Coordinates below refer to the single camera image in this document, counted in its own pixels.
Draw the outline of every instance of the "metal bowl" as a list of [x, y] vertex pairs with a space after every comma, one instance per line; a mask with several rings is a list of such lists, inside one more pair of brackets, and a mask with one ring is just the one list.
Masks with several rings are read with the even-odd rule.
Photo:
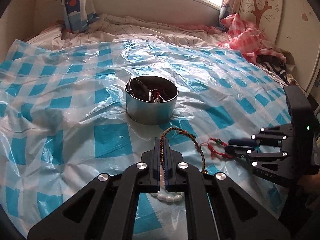
[[174, 111], [178, 97], [178, 88], [170, 80], [156, 76], [136, 77], [150, 90], [163, 90], [170, 100], [164, 102], [149, 102], [138, 99], [129, 93], [129, 81], [125, 85], [127, 114], [138, 123], [157, 125], [168, 122]]

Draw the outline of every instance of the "tree decal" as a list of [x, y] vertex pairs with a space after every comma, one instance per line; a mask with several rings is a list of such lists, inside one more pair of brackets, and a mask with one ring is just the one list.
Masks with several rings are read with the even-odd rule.
[[280, 11], [278, 3], [275, 3], [274, 0], [246, 0], [244, 7], [245, 8], [242, 9], [242, 12], [254, 14], [256, 17], [256, 25], [258, 27], [262, 18], [265, 18], [269, 22], [275, 19], [273, 14], [267, 12], [268, 10], [276, 8], [276, 12]]

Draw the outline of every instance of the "plastic sheet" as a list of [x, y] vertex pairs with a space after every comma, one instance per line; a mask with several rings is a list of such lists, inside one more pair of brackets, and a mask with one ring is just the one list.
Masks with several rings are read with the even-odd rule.
[[[139, 75], [161, 76], [178, 87], [170, 122], [147, 126], [127, 116], [124, 86]], [[24, 236], [99, 173], [119, 174], [139, 162], [168, 127], [186, 129], [201, 143], [249, 137], [290, 120], [283, 89], [227, 49], [128, 40], [52, 52], [15, 41], [0, 77], [0, 202]], [[186, 162], [201, 168], [192, 141], [175, 132], [168, 138]], [[211, 174], [225, 172], [280, 214], [281, 187], [251, 175], [241, 160], [204, 152]], [[187, 239], [184, 202], [140, 194], [134, 239], [177, 238]]]

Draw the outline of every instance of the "pink blanket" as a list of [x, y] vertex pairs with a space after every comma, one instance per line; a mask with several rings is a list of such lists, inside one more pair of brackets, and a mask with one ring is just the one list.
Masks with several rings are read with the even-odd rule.
[[275, 45], [267, 41], [255, 24], [240, 19], [238, 14], [227, 16], [221, 20], [221, 23], [229, 29], [227, 32], [229, 42], [220, 43], [220, 46], [239, 50], [244, 58], [251, 63], [257, 63], [257, 55], [276, 56], [285, 62], [285, 56], [281, 52], [271, 49]]

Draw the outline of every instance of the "bedsheet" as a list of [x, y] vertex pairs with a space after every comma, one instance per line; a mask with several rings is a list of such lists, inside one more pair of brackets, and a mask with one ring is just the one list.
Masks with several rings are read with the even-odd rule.
[[[165, 42], [185, 48], [221, 47], [228, 44], [227, 33], [218, 32], [214, 27], [174, 26], [163, 23], [146, 22], [129, 16], [117, 17], [108, 14], [100, 15], [98, 21], [90, 24], [87, 33], [69, 33], [64, 24], [55, 24], [28, 41], [29, 44], [43, 49], [59, 51], [86, 44], [97, 44], [104, 41], [123, 41], [137, 39], [145, 41]], [[275, 73], [260, 64], [256, 64], [267, 75], [286, 86]]]
[[[139, 75], [176, 84], [172, 120], [147, 126], [127, 116], [124, 86]], [[125, 40], [53, 52], [16, 40], [0, 77], [0, 203], [24, 236], [99, 173], [119, 174], [139, 162], [168, 127], [188, 130], [201, 143], [248, 138], [290, 120], [280, 85], [240, 52], [221, 48]], [[167, 136], [172, 149], [201, 168], [192, 141]], [[279, 216], [285, 189], [251, 175], [241, 160], [211, 159], [203, 150], [210, 174], [226, 173]], [[184, 202], [140, 194], [134, 239], [187, 239]]]

